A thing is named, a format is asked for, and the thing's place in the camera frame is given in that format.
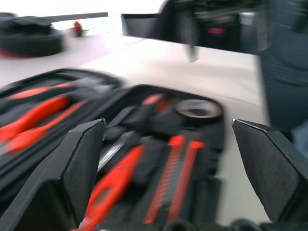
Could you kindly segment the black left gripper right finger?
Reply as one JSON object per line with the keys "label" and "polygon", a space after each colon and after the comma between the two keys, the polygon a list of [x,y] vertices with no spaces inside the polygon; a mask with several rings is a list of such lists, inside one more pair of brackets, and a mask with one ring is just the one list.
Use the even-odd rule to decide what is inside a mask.
{"label": "black left gripper right finger", "polygon": [[246,175],[271,222],[308,220],[308,160],[279,131],[232,121]]}

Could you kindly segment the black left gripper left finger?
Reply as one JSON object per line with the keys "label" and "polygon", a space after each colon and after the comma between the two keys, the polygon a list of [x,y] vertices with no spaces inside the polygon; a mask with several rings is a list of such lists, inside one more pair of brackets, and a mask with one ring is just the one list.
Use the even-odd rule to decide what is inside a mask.
{"label": "black left gripper left finger", "polygon": [[69,231],[82,222],[96,180],[105,120],[78,125],[33,171],[0,218],[2,231]]}

